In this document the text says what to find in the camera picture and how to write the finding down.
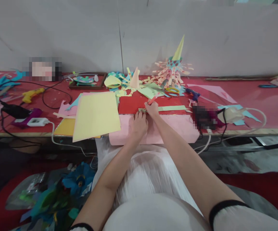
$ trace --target paper sculpture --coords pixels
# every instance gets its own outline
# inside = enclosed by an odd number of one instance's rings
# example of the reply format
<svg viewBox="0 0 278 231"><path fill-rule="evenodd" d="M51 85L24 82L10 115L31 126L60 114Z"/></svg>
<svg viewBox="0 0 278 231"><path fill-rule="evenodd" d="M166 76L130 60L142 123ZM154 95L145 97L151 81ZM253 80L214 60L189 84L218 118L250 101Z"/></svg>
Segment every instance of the paper sculpture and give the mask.
<svg viewBox="0 0 278 231"><path fill-rule="evenodd" d="M184 71L184 69L193 70L193 68L189 67L191 64L182 65L182 49L184 44L184 37L183 36L174 56L169 57L166 59L166 62L156 62L155 64L162 68L160 71L153 71L154 73L158 72L157 76L152 76L151 81L156 81L157 84L160 86L164 83L164 88L168 87L178 87L181 88L183 84L183 80L181 79L181 75L179 72L183 74L190 74L188 71Z"/></svg>

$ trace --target white cable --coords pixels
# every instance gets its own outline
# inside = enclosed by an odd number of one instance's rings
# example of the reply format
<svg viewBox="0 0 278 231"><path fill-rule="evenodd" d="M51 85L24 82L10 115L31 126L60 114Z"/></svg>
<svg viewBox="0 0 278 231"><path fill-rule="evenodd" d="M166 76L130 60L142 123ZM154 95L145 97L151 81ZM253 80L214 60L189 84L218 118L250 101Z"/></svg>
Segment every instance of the white cable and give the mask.
<svg viewBox="0 0 278 231"><path fill-rule="evenodd" d="M208 131L208 133L209 133L209 140L207 141L207 143L206 143L206 145L204 146L204 148L203 148L200 152L197 153L198 155L199 155L201 152L203 152L203 151L207 148L207 146L209 146L209 144L210 144L212 131L211 131L211 129L207 129L207 131Z"/></svg>
<svg viewBox="0 0 278 231"><path fill-rule="evenodd" d="M263 115L263 118L264 118L264 122L263 122L262 126L259 127L259 128L255 128L255 129L253 129L253 130L251 130L251 131L248 131L248 132L246 132L246 133L243 133L243 134L239 134L239 135L236 135L236 136L232 136L232 137L225 138L225 139L223 139L223 141L228 140L228 139L231 139L231 138L243 136L243 135L246 135L246 134L249 134L249 133L252 133L252 132L254 132L254 131L257 131L257 130L263 128L263 127L266 125L266 121L267 121L266 115L265 115L262 111L260 111L259 109L255 109L255 108L245 108L245 109L246 109L246 110L255 110L255 111L260 112L260 113Z"/></svg>

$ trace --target forearm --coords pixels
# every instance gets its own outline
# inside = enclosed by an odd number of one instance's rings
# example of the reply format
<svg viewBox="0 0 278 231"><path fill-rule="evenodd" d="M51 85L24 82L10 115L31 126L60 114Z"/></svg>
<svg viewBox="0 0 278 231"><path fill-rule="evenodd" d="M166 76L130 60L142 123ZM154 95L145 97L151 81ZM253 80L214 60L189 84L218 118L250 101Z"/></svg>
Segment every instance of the forearm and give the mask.
<svg viewBox="0 0 278 231"><path fill-rule="evenodd" d="M140 136L131 134L126 141L125 145L116 154L116 156L110 161L101 177L99 178L96 187L106 187L110 190L116 191L119 187L128 167L130 160L136 150L138 144L141 141Z"/></svg>
<svg viewBox="0 0 278 231"><path fill-rule="evenodd" d="M217 203L224 200L241 201L159 115L153 119L187 189L207 220Z"/></svg>

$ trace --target paper flower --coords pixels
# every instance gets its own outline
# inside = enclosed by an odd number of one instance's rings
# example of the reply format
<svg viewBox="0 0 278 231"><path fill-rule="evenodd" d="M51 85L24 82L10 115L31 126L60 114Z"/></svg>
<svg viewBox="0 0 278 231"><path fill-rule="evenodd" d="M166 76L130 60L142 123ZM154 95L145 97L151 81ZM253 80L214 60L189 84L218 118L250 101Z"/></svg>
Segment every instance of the paper flower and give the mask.
<svg viewBox="0 0 278 231"><path fill-rule="evenodd" d="M87 163L82 162L76 167L76 170L69 173L62 180L66 188L71 189L71 195L80 197L82 192L86 189L94 178L95 172L90 168Z"/></svg>

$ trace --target yellow paper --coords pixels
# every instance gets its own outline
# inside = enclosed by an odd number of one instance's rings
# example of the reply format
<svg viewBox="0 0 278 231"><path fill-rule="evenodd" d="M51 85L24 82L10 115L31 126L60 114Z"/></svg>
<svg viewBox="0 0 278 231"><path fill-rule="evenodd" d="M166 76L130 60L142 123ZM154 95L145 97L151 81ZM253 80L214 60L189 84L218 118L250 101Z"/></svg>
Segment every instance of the yellow paper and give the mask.
<svg viewBox="0 0 278 231"><path fill-rule="evenodd" d="M114 92L81 96L73 142L121 130Z"/></svg>
<svg viewBox="0 0 278 231"><path fill-rule="evenodd" d="M73 136L75 128L75 119L63 119L56 128L54 135Z"/></svg>
<svg viewBox="0 0 278 231"><path fill-rule="evenodd" d="M113 76L113 75L109 75L106 79L105 79L105 86L109 87L109 88L116 88L119 87L121 85L121 80L119 80L117 77Z"/></svg>

